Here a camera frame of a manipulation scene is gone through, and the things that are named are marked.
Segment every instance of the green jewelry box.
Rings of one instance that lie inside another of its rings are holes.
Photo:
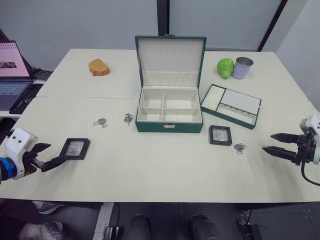
[[[139,132],[200,133],[199,83],[205,36],[135,36],[141,94]]]
[[[254,129],[261,99],[212,84],[206,93],[201,110],[248,129]]]

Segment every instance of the metal cup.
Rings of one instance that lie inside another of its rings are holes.
[[[244,56],[238,57],[235,60],[232,77],[235,79],[243,79],[253,64],[254,61],[252,61],[250,58]]]

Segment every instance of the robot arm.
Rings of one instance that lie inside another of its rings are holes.
[[[271,138],[279,142],[297,144],[297,153],[277,146],[265,146],[262,149],[272,156],[290,160],[297,166],[301,165],[303,178],[311,184],[320,186],[320,183],[311,181],[305,175],[306,163],[313,162],[318,165],[320,161],[320,121],[315,115],[309,116],[301,121],[300,128],[304,134],[277,133],[271,135]]]
[[[46,172],[67,160],[64,157],[56,157],[48,162],[37,160],[38,153],[51,145],[37,143],[38,137],[24,129],[17,128],[7,135],[4,157],[0,157],[0,183],[11,178],[18,180],[36,172],[37,168]]]

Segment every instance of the laptop keyboard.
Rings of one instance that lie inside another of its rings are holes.
[[[0,95],[20,95],[28,83],[1,83]]]

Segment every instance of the white wall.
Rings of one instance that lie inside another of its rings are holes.
[[[276,51],[276,55],[309,101],[320,111],[319,15],[319,0],[308,0]]]
[[[307,0],[289,0],[278,18],[270,36],[263,46],[263,52],[276,52],[296,22]]]
[[[54,70],[71,48],[135,49],[158,35],[156,0],[0,0],[0,29],[35,67]]]
[[[256,51],[280,2],[171,0],[169,30],[180,36],[207,36],[209,48]]]

